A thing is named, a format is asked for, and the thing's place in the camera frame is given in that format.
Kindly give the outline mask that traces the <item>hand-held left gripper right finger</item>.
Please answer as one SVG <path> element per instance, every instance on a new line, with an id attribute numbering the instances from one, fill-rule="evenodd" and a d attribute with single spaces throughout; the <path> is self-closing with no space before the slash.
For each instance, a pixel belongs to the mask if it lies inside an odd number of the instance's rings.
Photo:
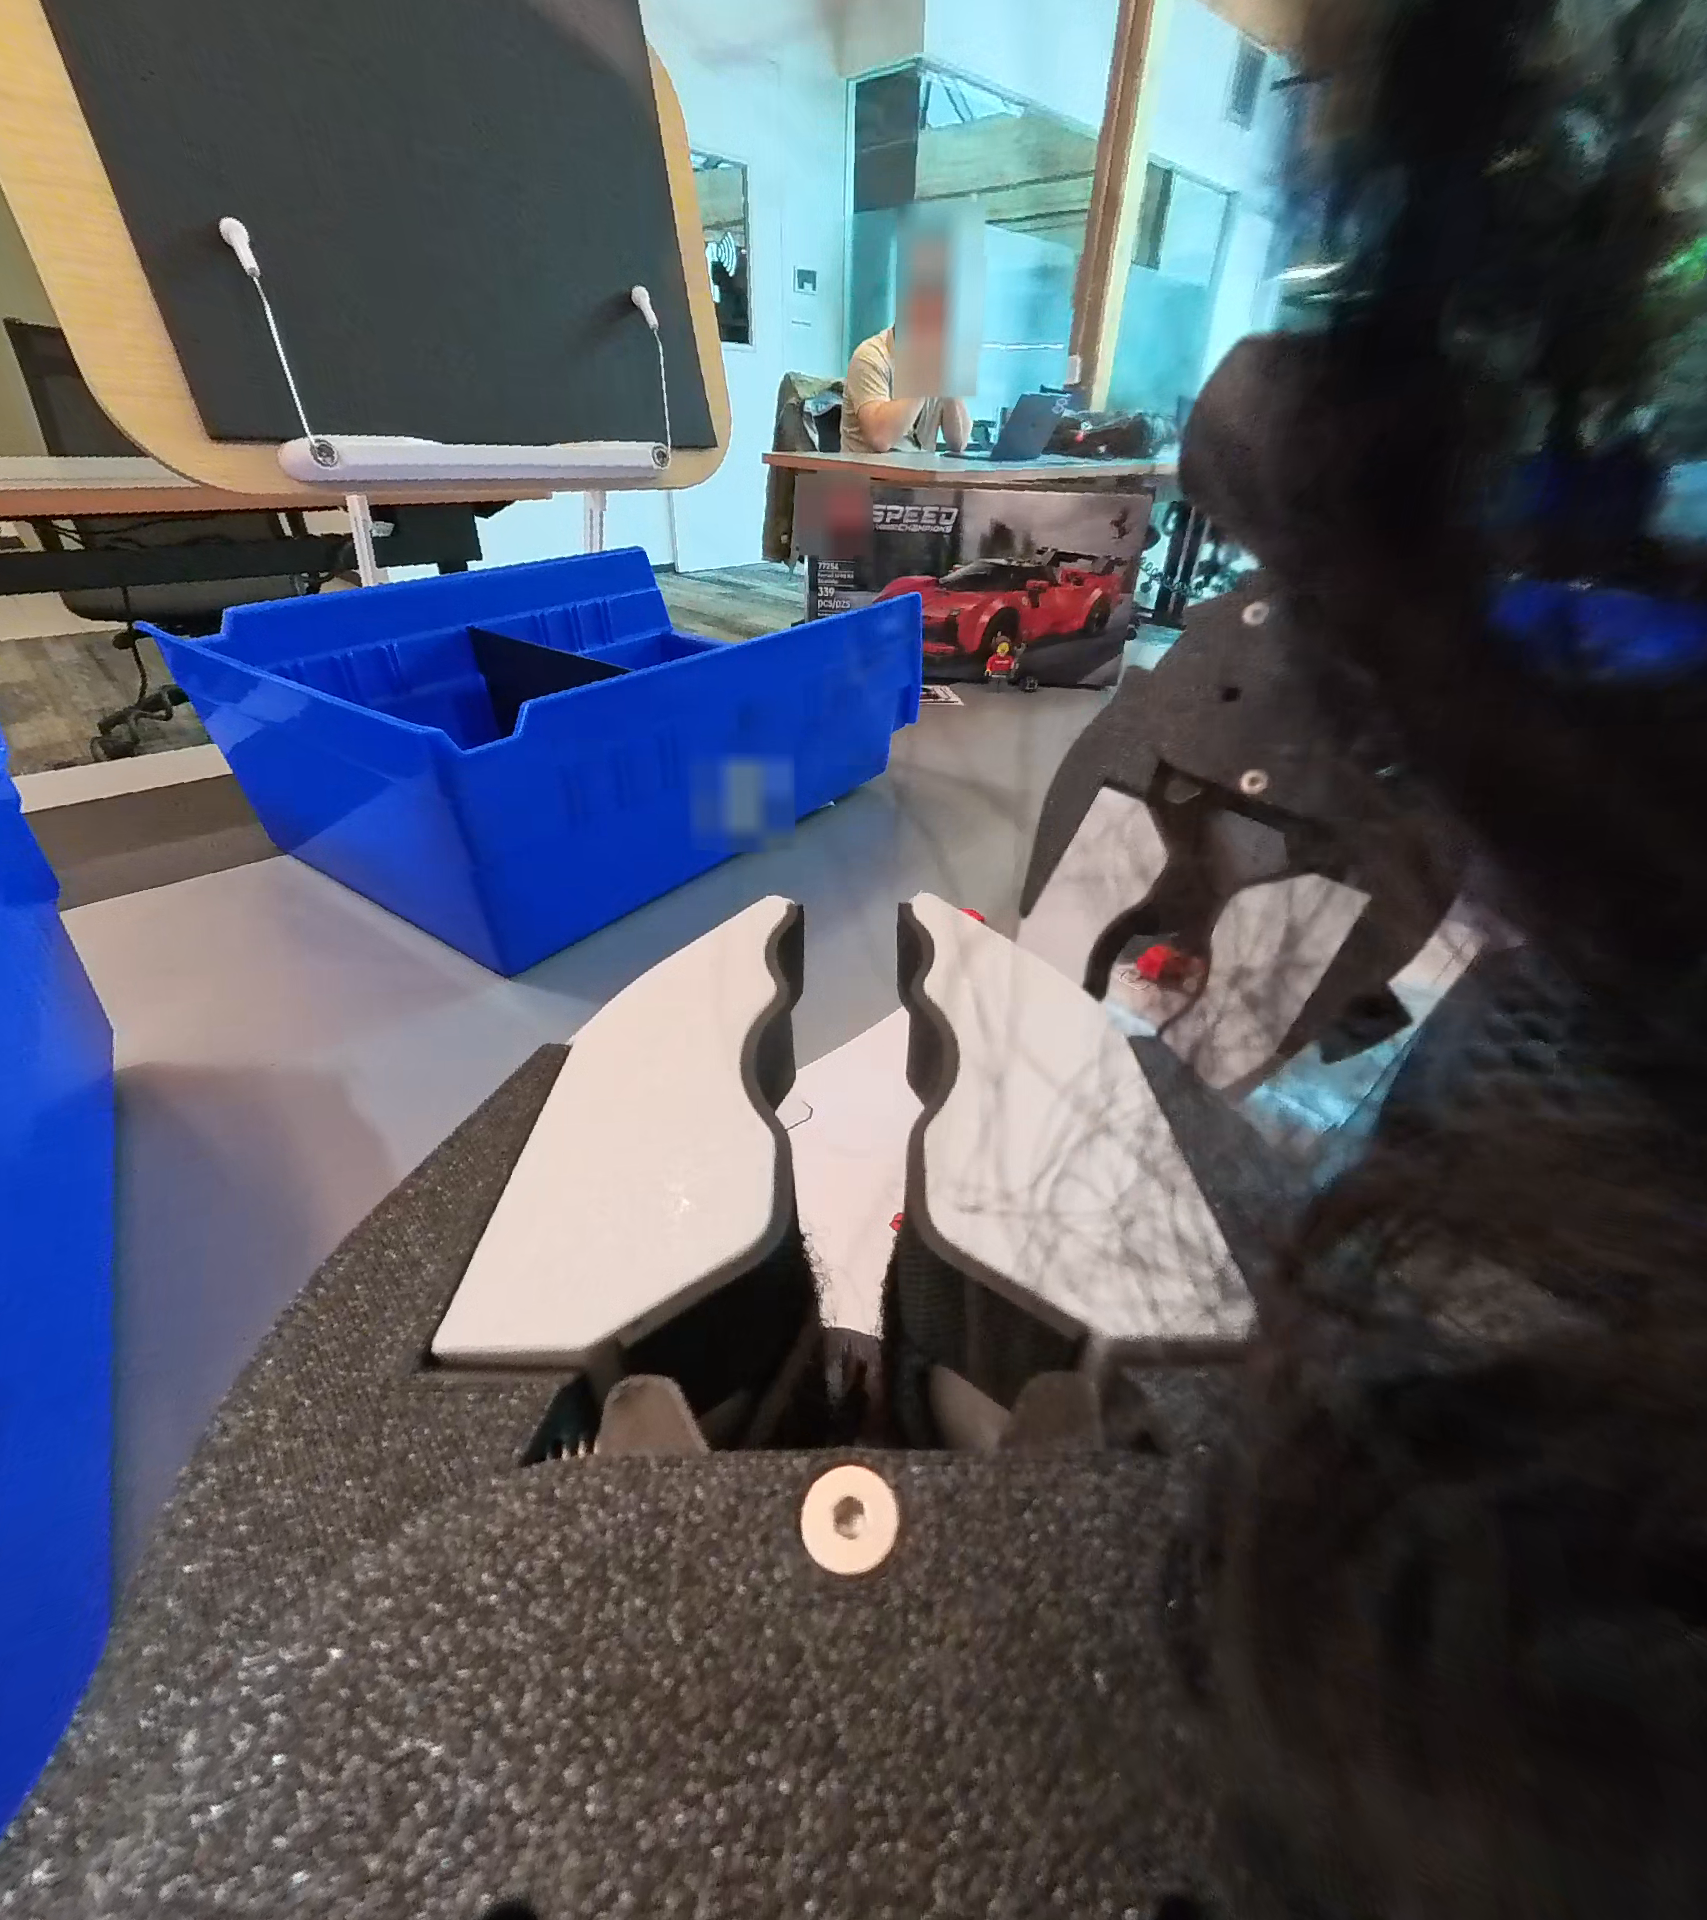
<path id="1" fill-rule="evenodd" d="M 987 921 L 893 912 L 908 1206 L 892 1335 L 932 1368 L 1246 1349 L 1257 1298 L 1122 1026 Z"/>

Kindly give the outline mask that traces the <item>white hanging tray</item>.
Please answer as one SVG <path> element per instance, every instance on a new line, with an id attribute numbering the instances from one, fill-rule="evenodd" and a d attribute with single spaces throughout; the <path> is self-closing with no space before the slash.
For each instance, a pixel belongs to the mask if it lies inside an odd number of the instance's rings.
<path id="1" fill-rule="evenodd" d="M 369 431 L 317 431 L 307 402 L 294 391 L 290 354 L 286 354 L 286 331 L 280 314 L 267 301 L 267 277 L 253 263 L 253 237 L 246 220 L 220 220 L 220 245 L 235 256 L 246 277 L 259 299 L 259 320 L 294 412 L 294 441 L 280 442 L 280 470 L 294 486 L 471 486 L 471 483 L 536 483 L 536 486 L 555 486 L 555 483 L 660 483 L 668 470 L 675 451 L 675 420 L 668 420 L 668 364 L 664 364 L 664 329 L 650 310 L 644 287 L 630 287 L 633 314 L 650 331 L 660 348 L 660 400 L 664 400 L 664 441 L 586 441 L 586 442 L 441 442 L 441 441 L 369 441 Z"/>

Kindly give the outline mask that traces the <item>light wooden desk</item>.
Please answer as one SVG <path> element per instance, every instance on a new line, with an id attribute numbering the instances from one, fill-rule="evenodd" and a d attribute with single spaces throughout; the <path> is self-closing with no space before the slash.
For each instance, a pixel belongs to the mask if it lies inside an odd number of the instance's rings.
<path id="1" fill-rule="evenodd" d="M 537 503 L 555 486 L 376 486 L 376 516 L 498 516 L 502 503 Z M 77 516 L 117 516 L 117 523 L 160 523 L 160 516 L 347 516 L 332 493 L 220 493 L 171 477 L 155 458 L 0 458 L 0 523 L 77 523 Z M 253 559 L 253 550 L 213 550 L 229 575 L 294 575 L 317 559 Z M 483 559 L 483 540 L 459 550 L 459 534 L 399 527 L 379 559 L 389 565 L 441 565 L 441 559 Z M 0 601 L 4 593 L 68 593 L 104 570 L 104 550 L 0 550 Z"/>

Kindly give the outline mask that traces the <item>open laptop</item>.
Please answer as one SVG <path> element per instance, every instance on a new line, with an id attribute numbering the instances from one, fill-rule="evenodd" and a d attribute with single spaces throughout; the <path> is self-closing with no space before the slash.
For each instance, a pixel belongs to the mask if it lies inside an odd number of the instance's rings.
<path id="1" fill-rule="evenodd" d="M 1057 429 L 1077 412 L 1072 391 L 1025 391 L 989 441 L 989 464 L 1038 464 L 1057 442 Z"/>

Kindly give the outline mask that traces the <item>dark fuzzy hair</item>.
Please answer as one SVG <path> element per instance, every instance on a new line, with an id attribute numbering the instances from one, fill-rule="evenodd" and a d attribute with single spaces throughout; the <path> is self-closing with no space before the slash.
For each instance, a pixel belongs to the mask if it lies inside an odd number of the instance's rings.
<path id="1" fill-rule="evenodd" d="M 1297 1218 L 1179 1916 L 1707 1916 L 1707 9 L 1307 9 L 1332 290 L 1188 486 L 1481 969 Z"/>

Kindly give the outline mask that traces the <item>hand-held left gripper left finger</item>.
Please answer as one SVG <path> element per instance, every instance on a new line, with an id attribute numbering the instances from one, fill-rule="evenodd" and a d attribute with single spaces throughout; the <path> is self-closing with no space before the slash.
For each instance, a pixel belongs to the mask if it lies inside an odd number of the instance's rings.
<path id="1" fill-rule="evenodd" d="M 433 1361 L 586 1368 L 797 1240 L 798 941 L 798 903 L 767 898 L 577 1031 Z"/>

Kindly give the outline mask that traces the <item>black office chair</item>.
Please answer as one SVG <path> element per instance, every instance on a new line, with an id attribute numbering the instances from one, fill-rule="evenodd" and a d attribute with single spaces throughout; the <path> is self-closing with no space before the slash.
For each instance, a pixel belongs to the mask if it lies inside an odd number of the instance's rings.
<path id="1" fill-rule="evenodd" d="M 105 420 L 62 329 L 0 320 L 27 371 L 30 418 L 48 458 L 139 458 Z M 213 508 L 213 516 L 35 516 L 35 543 L 62 559 L 62 606 L 111 623 L 111 650 L 131 661 L 139 693 L 94 720 L 94 760 L 160 753 L 197 720 L 155 634 L 206 640 L 246 606 L 317 601 L 322 589 L 363 589 L 363 559 L 347 527 L 300 508 Z"/>

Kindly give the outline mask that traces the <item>lego set box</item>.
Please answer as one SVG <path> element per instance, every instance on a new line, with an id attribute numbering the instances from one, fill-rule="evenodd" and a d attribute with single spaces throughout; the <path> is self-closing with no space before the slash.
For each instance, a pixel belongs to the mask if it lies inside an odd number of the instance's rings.
<path id="1" fill-rule="evenodd" d="M 1038 689 L 1114 689 L 1148 543 L 1148 493 L 797 483 L 804 613 L 917 613 L 924 679 L 987 679 L 989 640 L 1014 634 Z"/>

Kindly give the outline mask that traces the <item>wooden board with black panel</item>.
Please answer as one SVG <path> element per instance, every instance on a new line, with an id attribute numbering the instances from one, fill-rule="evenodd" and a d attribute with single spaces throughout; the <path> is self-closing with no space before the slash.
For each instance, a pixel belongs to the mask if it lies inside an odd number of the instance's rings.
<path id="1" fill-rule="evenodd" d="M 0 201 L 77 371 L 155 464 L 220 493 L 317 431 L 441 442 L 664 441 L 725 470 L 725 346 L 675 82 L 642 9 L 0 0 Z"/>

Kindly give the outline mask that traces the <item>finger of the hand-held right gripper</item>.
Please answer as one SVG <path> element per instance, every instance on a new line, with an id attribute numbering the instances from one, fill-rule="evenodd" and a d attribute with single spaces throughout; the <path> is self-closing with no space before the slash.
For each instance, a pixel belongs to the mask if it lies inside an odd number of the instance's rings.
<path id="1" fill-rule="evenodd" d="M 1242 889 L 1212 932 L 1212 973 L 1188 1015 L 1162 1026 L 1162 1049 L 1212 1088 L 1264 1085 L 1297 1042 L 1294 1026 L 1368 898 L 1332 879 L 1277 879 Z"/>
<path id="2" fill-rule="evenodd" d="M 1156 806 L 1105 781 L 1051 871 L 1051 969 L 1072 982 L 1108 982 L 1114 969 L 1172 947 L 1162 879 Z"/>

